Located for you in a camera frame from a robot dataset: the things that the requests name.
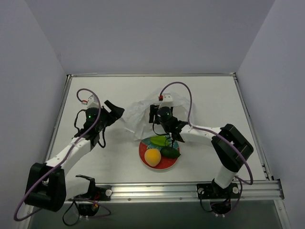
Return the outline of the orange fake fruit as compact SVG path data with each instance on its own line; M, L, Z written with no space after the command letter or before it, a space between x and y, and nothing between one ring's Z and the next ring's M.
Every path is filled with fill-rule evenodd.
M144 153L145 162L151 166L156 167L161 161L161 153L158 149L147 149Z

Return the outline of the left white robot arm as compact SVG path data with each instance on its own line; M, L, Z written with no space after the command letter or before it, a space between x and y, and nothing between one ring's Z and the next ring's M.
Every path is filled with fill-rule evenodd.
M64 202L76 196L91 200L96 195L95 180L77 175L71 181L68 172L85 155L98 145L105 129L119 120L125 111L106 100L104 105L85 101L85 122L71 142L55 157L45 163L31 166L23 203L53 212L60 210Z

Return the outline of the white translucent plastic bag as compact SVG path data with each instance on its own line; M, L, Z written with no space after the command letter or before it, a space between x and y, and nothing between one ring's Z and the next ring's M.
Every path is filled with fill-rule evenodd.
M152 124L149 123L150 105L158 103L161 88L151 92L142 100L131 103L122 116L125 130L129 131L132 140L143 140L155 136ZM180 95L173 90L167 90L173 98L173 115L182 121L187 121L190 106L189 95Z

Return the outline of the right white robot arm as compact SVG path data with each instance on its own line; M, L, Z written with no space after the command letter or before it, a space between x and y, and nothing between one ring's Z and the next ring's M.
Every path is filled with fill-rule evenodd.
M174 141L199 143L214 148L222 164L211 186L217 197L222 197L229 191L229 185L234 178L238 179L237 173L243 166L246 167L250 180L239 180L248 185L253 184L253 174L247 159L254 148L234 125L226 124L217 128L192 125L189 121L174 117L173 108L154 104L150 106L149 123L161 125Z

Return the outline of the yellow-green fake fruit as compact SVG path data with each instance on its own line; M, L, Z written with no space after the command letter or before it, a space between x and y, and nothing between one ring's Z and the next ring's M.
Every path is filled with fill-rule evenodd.
M169 146L172 143L168 135L157 135L150 138L150 142L157 146Z

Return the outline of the dark green fake avocado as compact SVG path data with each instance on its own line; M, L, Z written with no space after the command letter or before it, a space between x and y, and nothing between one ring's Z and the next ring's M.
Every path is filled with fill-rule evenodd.
M177 149L171 147L163 147L160 150L160 153L163 157L171 158L171 159L178 158L181 155Z

